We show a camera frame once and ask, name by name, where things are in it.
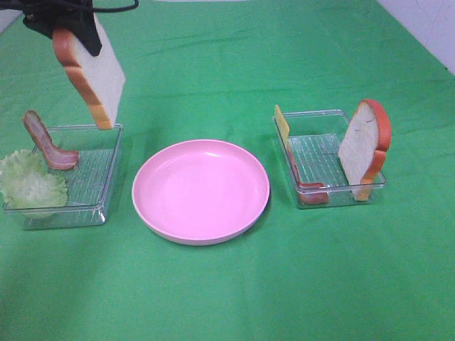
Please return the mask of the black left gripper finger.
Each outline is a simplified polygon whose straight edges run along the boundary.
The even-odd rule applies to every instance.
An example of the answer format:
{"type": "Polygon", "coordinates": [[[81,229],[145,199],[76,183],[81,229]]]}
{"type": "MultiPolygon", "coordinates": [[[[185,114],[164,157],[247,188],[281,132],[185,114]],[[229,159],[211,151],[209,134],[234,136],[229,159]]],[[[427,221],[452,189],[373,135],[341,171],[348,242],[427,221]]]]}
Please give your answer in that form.
{"type": "Polygon", "coordinates": [[[56,26],[68,29],[83,44],[91,56],[100,54],[102,43],[98,36],[95,16],[92,12],[83,10],[67,12],[59,16],[56,26]]]}
{"type": "Polygon", "coordinates": [[[53,37],[56,17],[46,13],[24,13],[23,24],[47,38],[53,37]]]}

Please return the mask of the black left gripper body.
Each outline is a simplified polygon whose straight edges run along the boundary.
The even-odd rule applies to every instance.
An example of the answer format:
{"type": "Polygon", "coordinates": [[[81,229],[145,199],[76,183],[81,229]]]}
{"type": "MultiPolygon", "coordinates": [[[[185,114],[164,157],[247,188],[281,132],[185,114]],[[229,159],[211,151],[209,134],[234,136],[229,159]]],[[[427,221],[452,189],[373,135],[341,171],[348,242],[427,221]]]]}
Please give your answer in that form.
{"type": "Polygon", "coordinates": [[[1,0],[1,10],[11,9],[24,13],[47,13],[53,11],[86,11],[93,12],[92,1],[63,1],[63,0],[42,0],[42,1],[20,1],[1,0]]]}

